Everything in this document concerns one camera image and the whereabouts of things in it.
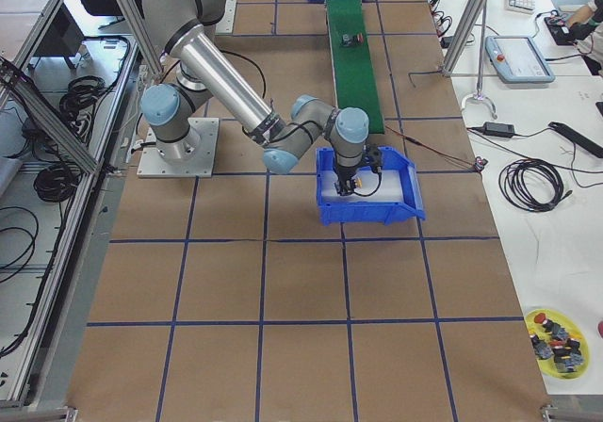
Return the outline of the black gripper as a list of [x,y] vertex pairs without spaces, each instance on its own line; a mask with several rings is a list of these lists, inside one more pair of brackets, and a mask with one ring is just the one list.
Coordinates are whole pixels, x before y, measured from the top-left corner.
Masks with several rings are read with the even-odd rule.
[[[343,185],[343,182],[348,179],[355,178],[358,171],[358,166],[343,166],[338,162],[334,162],[334,172],[337,178],[337,181],[334,183],[336,192],[339,196],[343,197],[346,195],[346,187]],[[356,182],[354,180],[349,180],[347,182],[348,194],[352,195],[356,189]]]

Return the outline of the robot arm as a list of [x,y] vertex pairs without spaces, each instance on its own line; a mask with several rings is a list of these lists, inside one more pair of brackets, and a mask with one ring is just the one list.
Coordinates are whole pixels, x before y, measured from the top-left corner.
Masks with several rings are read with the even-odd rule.
[[356,173],[369,166],[379,174],[381,150],[368,144],[369,119],[357,107],[339,109],[303,95],[294,104],[291,122],[260,97],[215,45],[205,30],[218,23],[227,0],[141,0],[153,45],[179,60],[175,83],[147,89],[141,110],[158,144],[198,143],[188,118],[201,105],[217,98],[241,123],[245,135],[260,145],[267,170],[288,174],[318,137],[334,150],[335,189],[341,196],[358,191]]

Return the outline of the person hand on controller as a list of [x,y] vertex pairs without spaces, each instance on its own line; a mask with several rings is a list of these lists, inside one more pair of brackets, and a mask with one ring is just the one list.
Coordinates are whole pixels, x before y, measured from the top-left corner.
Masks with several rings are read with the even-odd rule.
[[591,16],[592,12],[590,8],[588,6],[582,6],[566,20],[567,27],[571,27],[574,24],[584,24]]

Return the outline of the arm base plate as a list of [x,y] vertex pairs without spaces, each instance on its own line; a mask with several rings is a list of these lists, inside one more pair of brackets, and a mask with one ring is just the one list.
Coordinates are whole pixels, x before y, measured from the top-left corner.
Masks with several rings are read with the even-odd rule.
[[216,23],[215,33],[218,36],[232,35],[235,27],[237,0],[226,0],[224,14]]
[[218,118],[188,119],[188,135],[179,142],[164,143],[150,130],[138,166],[140,178],[188,178],[212,176],[220,120]]

